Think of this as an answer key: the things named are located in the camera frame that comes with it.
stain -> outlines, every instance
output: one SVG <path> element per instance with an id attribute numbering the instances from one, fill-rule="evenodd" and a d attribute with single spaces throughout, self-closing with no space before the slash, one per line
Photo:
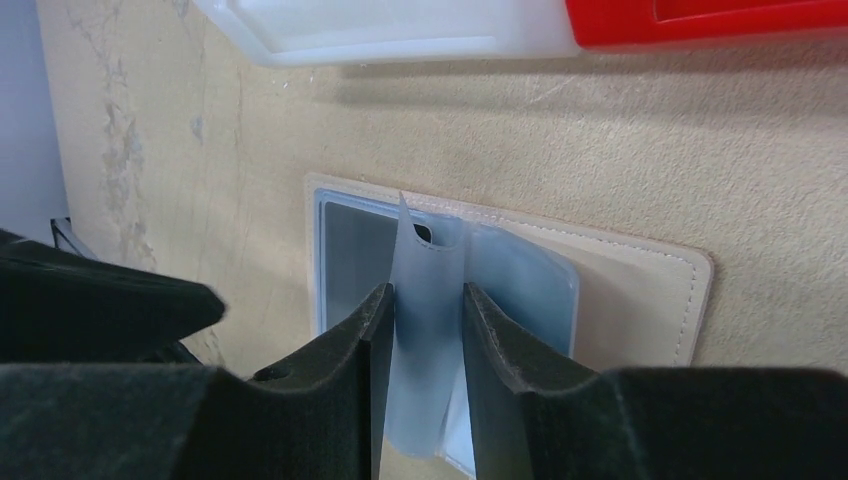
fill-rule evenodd
<path id="1" fill-rule="evenodd" d="M 201 363 L 226 366 L 215 326 L 184 338 L 182 342 Z"/>
<path id="2" fill-rule="evenodd" d="M 71 28 L 88 43 L 102 70 L 105 146 L 101 154 L 100 194 L 106 221 L 115 227 L 118 237 L 118 258 L 106 260 L 155 271 L 153 248 L 145 238 L 146 205 L 140 185 L 145 164 L 144 135 L 128 87 L 130 72 L 120 52 L 113 49 L 114 39 L 122 32 L 122 4 L 123 0 L 103 1 L 94 11 L 86 9 L 85 14 L 75 14 L 70 3 L 65 9 Z"/>
<path id="3" fill-rule="evenodd" d="M 186 14 L 188 14 L 188 0 L 171 0 L 171 5 L 174 6 L 174 10 L 176 10 L 180 20 L 184 19 Z"/>
<path id="4" fill-rule="evenodd" d="M 203 117 L 198 115 L 192 118 L 189 127 L 191 127 L 191 133 L 194 134 L 194 137 L 203 145 Z"/>

card holder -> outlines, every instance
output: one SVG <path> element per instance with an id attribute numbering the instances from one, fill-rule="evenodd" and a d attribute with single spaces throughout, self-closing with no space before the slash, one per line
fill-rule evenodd
<path id="1" fill-rule="evenodd" d="M 409 192 L 406 209 L 399 194 L 307 178 L 314 333 L 338 323 L 377 283 L 390 279 L 397 288 L 400 343 L 386 435 L 401 452 L 438 454 L 474 473 L 458 333 L 465 281 L 596 370 L 690 362 L 712 277 L 705 255 Z M 412 295 L 409 308 L 404 292 Z"/>

stitching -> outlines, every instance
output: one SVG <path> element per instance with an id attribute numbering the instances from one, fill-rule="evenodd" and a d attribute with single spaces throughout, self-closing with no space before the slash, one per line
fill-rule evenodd
<path id="1" fill-rule="evenodd" d="M 315 184 L 315 182 L 313 182 L 311 180 L 308 183 L 309 183 L 309 185 Z M 369 191 L 369 190 L 365 190 L 365 189 L 362 189 L 362 188 L 349 186 L 349 185 L 339 185 L 339 184 L 335 184 L 335 185 L 337 185 L 338 187 L 341 187 L 343 189 L 352 190 L 352 191 L 355 191 L 355 192 L 362 193 L 366 196 L 383 198 L 383 199 L 388 200 L 389 202 L 394 202 L 396 200 L 396 198 L 391 196 L 391 195 L 377 193 L 377 192 L 373 192 L 373 191 Z M 583 235 L 583 234 L 574 233 L 574 232 L 566 232 L 566 231 L 563 231 L 563 230 L 557 230 L 555 228 L 540 227 L 538 225 L 533 225 L 533 224 L 526 223 L 526 222 L 519 222 L 519 221 L 516 221 L 516 220 L 505 218 L 503 216 L 487 215 L 487 214 L 481 213 L 481 212 L 473 212 L 473 211 L 463 210 L 461 208 L 451 207 L 451 206 L 448 206 L 448 205 L 439 205 L 437 203 L 432 203 L 432 202 L 427 202 L 427 201 L 416 201 L 414 198 L 412 199 L 412 203 L 414 203 L 416 205 L 426 205 L 426 206 L 437 208 L 437 209 L 444 209 L 444 210 L 449 210 L 449 211 L 453 211 L 453 212 L 457 212 L 457 213 L 463 213 L 463 214 L 475 216 L 475 217 L 478 217 L 478 218 L 488 218 L 488 219 L 490 219 L 494 222 L 499 222 L 499 221 L 500 222 L 507 222 L 507 223 L 511 223 L 513 225 L 522 225 L 522 226 L 525 226 L 525 227 L 530 227 L 530 228 L 533 228 L 535 230 L 554 232 L 554 233 L 558 233 L 560 235 L 567 235 L 567 236 L 570 236 L 570 237 L 582 238 L 584 240 L 592 240 L 592 241 L 600 242 L 600 243 L 603 243 L 603 244 L 606 244 L 606 245 L 611 245 L 611 246 L 614 246 L 614 247 L 630 248 L 630 249 L 633 249 L 633 250 L 638 250 L 638 251 L 643 252 L 643 253 L 650 253 L 652 255 L 659 255 L 659 256 L 662 256 L 662 257 L 678 260 L 678 261 L 685 263 L 686 265 L 689 265 L 689 267 L 692 268 L 692 278 L 689 280 L 689 299 L 686 301 L 686 307 L 683 309 L 683 319 L 680 323 L 680 333 L 677 335 L 677 345 L 675 345 L 675 347 L 674 347 L 674 358 L 672 359 L 672 365 L 674 365 L 674 366 L 679 365 L 678 359 L 680 358 L 680 347 L 681 347 L 681 344 L 683 342 L 683 334 L 686 331 L 686 325 L 689 321 L 689 314 L 691 312 L 691 307 L 692 307 L 692 299 L 695 295 L 695 283 L 697 281 L 698 268 L 695 266 L 694 263 L 690 262 L 689 260 L 686 260 L 685 258 L 678 257 L 676 255 L 671 255 L 671 254 L 668 254 L 668 253 L 665 253 L 665 252 L 660 252 L 660 251 L 657 251 L 657 250 L 651 250 L 651 249 L 648 249 L 648 248 L 637 247 L 636 245 L 630 245 L 630 244 L 627 244 L 627 243 L 612 242 L 610 240 L 606 240 L 606 239 L 603 239 L 603 238 L 590 237 L 588 235 Z"/>
<path id="2" fill-rule="evenodd" d="M 618 415 L 621 418 L 621 429 L 624 431 L 625 437 L 627 437 L 627 447 L 634 460 L 636 476 L 639 479 L 649 479 L 651 475 L 648 475 L 647 468 L 645 468 L 645 452 L 636 437 L 636 430 L 633 428 L 633 419 L 630 417 L 630 409 L 627 408 L 627 404 L 624 402 L 624 396 L 621 393 L 621 381 L 619 378 L 613 377 L 607 380 L 607 383 L 610 384 L 615 394 L 615 403 L 618 407 Z"/>

white stitching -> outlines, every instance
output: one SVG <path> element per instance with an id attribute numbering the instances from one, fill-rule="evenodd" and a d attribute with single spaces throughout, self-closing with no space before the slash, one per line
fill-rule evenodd
<path id="1" fill-rule="evenodd" d="M 309 190 L 314 190 L 314 188 L 312 188 L 312 186 L 315 185 L 315 182 L 310 180 L 307 183 L 310 185 Z M 364 189 L 354 187 L 354 186 L 349 186 L 349 185 L 338 185 L 338 184 L 336 184 L 336 185 L 343 188 L 343 189 L 346 189 L 346 190 L 352 190 L 354 192 L 359 192 L 359 193 L 365 194 L 366 196 L 384 198 L 384 199 L 388 200 L 389 202 L 394 202 L 395 200 L 397 200 L 395 197 L 393 197 L 391 195 L 376 193 L 376 192 L 364 190 Z M 630 244 L 627 244 L 627 243 L 611 242 L 611 241 L 605 240 L 603 238 L 590 237 L 588 235 L 582 235 L 580 233 L 565 232 L 565 231 L 562 231 L 562 230 L 557 230 L 555 228 L 540 227 L 538 225 L 533 225 L 533 224 L 530 224 L 530 223 L 519 222 L 519 221 L 516 221 L 516 220 L 511 220 L 509 218 L 504 218 L 503 216 L 497 217 L 495 215 L 486 215 L 485 213 L 480 213 L 480 212 L 470 212 L 468 210 L 462 210 L 460 208 L 450 207 L 450 206 L 447 206 L 447 205 L 439 205 L 439 204 L 436 204 L 436 203 L 431 203 L 431 202 L 426 202 L 426 201 L 416 201 L 414 197 L 411 200 L 412 200 L 412 202 L 410 202 L 410 203 L 413 203 L 413 204 L 416 204 L 416 205 L 426 205 L 426 206 L 434 207 L 434 208 L 437 208 L 437 209 L 450 210 L 450 211 L 454 211 L 454 212 L 458 212 L 458 213 L 464 213 L 466 215 L 473 215 L 473 216 L 476 216 L 476 217 L 488 218 L 488 219 L 491 219 L 495 222 L 504 221 L 504 222 L 507 222 L 507 223 L 515 224 L 515 225 L 523 225 L 523 226 L 530 227 L 530 228 L 533 228 L 533 229 L 536 229 L 536 230 L 554 232 L 554 233 L 558 233 L 558 234 L 561 234 L 561 235 L 568 235 L 568 236 L 572 236 L 572 237 L 582 238 L 582 239 L 585 239 L 585 240 L 594 240 L 596 242 L 601 242 L 601 243 L 604 243 L 604 244 L 607 244 L 607 245 L 612 245 L 614 247 L 631 248 L 631 249 L 634 249 L 634 250 L 638 250 L 640 252 L 650 253 L 650 254 L 654 254 L 654 255 L 660 255 L 660 256 L 663 256 L 663 257 L 666 257 L 666 258 L 679 260 L 679 261 L 685 263 L 686 265 L 689 265 L 690 267 L 692 267 L 692 279 L 689 281 L 689 299 L 686 301 L 686 307 L 683 309 L 683 320 L 680 323 L 680 333 L 677 336 L 677 345 L 675 345 L 675 347 L 674 347 L 674 359 L 672 359 L 672 365 L 674 365 L 674 366 L 678 365 L 678 358 L 680 357 L 680 347 L 681 347 L 681 344 L 683 342 L 683 333 L 686 331 L 686 323 L 689 321 L 689 313 L 690 313 L 690 309 L 692 307 L 692 298 L 694 297 L 694 294 L 695 294 L 695 282 L 697 280 L 698 268 L 695 266 L 694 263 L 690 262 L 689 260 L 686 260 L 685 258 L 678 257 L 676 255 L 671 255 L 671 254 L 668 254 L 668 253 L 665 253 L 665 252 L 659 252 L 659 251 L 651 250 L 651 249 L 648 249 L 648 248 L 637 247 L 635 245 L 630 245 Z"/>

white plastic container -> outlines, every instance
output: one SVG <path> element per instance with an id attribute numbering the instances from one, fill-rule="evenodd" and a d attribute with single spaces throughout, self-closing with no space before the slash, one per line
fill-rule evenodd
<path id="1" fill-rule="evenodd" d="M 194 0 L 255 63 L 575 55 L 564 0 Z"/>

